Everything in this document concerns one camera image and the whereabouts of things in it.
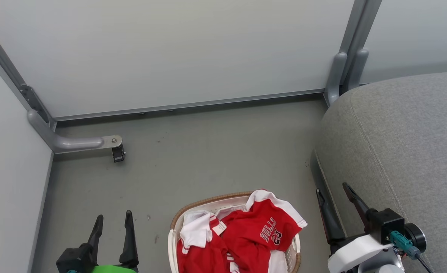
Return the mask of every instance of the laundry basket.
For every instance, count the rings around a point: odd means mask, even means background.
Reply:
[[[168,258],[170,259],[171,272],[178,273],[176,246],[178,244],[178,240],[180,240],[180,230],[183,226],[183,218],[185,214],[190,211],[201,209],[216,213],[219,209],[244,205],[249,199],[251,193],[251,191],[247,191],[220,195],[217,197],[194,202],[193,204],[189,204],[180,209],[180,211],[176,213],[173,221],[171,222],[170,233],[168,234]],[[288,264],[288,273],[298,272],[299,266],[301,264],[300,248],[301,246],[299,243],[299,236],[296,234],[288,250],[286,250],[286,263]]]

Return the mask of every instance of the white panel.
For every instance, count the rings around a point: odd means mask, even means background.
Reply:
[[[324,88],[353,0],[0,0],[53,117]]]
[[[27,272],[52,151],[0,76],[0,272]]]
[[[447,0],[383,0],[361,83],[447,71]]]

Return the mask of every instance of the white label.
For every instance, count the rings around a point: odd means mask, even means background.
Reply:
[[[224,222],[220,222],[219,225],[216,225],[215,227],[213,227],[213,231],[215,231],[215,233],[220,236],[222,234],[222,232],[224,232],[224,230],[227,228],[227,226],[224,224]]]

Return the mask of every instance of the brown woven basket rim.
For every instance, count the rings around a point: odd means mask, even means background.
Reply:
[[[230,198],[234,198],[234,197],[250,196],[252,193],[253,193],[253,191],[243,191],[243,192],[224,194],[224,195],[219,195],[219,196],[207,198],[207,199],[204,199],[204,200],[201,200],[201,201],[197,201],[197,202],[188,204],[188,205],[184,206],[182,209],[180,209],[176,213],[175,217],[173,217],[173,221],[171,221],[170,229],[172,229],[172,230],[175,229],[176,222],[178,221],[180,216],[182,216],[182,214],[185,213],[189,209],[192,209],[192,208],[197,207],[197,206],[201,206],[203,204],[208,204],[208,203],[211,203],[211,202],[223,200],[223,199],[230,199]],[[294,268],[291,271],[291,273],[298,273],[300,265],[301,265],[301,253],[296,253],[296,262],[294,263]]]

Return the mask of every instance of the gray sofa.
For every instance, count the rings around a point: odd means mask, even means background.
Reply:
[[[389,207],[418,225],[426,263],[447,273],[447,73],[345,93],[326,112],[315,152],[348,236],[364,227],[342,182],[370,207]],[[425,272],[416,261],[405,267]]]

